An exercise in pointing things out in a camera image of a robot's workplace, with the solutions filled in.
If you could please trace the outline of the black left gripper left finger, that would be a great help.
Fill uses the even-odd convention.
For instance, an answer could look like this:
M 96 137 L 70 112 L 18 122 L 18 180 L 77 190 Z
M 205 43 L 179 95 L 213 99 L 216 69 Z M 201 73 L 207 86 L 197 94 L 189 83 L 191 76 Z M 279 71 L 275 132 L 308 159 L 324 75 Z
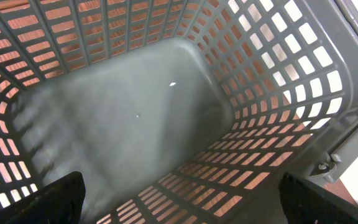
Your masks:
M 77 224 L 85 194 L 82 173 L 71 172 L 0 210 L 0 224 Z

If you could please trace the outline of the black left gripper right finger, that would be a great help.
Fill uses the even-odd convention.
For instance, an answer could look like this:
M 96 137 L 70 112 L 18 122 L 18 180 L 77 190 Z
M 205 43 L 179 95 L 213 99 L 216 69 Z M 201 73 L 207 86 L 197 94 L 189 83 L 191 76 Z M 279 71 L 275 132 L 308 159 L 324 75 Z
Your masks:
M 358 224 L 357 206 L 306 179 L 286 172 L 278 189 L 288 223 Z

